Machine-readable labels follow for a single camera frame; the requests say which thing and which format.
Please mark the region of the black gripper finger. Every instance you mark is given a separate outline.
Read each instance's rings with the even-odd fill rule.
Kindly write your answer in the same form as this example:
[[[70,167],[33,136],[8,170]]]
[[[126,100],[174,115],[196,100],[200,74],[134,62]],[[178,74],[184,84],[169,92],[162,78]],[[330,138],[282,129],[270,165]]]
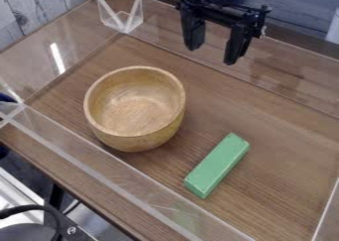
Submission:
[[[252,32],[242,24],[234,24],[230,29],[230,37],[226,42],[224,63],[233,65],[245,54],[252,41]]]
[[[180,10],[181,30],[186,49],[192,52],[205,42],[205,20],[200,14],[189,8]]]

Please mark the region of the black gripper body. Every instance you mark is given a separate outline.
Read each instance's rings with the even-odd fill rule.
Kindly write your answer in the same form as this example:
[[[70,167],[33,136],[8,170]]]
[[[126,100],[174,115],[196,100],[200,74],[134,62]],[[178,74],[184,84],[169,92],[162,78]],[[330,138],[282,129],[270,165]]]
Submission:
[[[242,24],[252,32],[252,37],[260,38],[265,30],[265,16],[269,6],[248,6],[241,0],[180,0],[176,9],[189,8],[196,11],[201,18],[224,27],[230,28],[234,24]]]

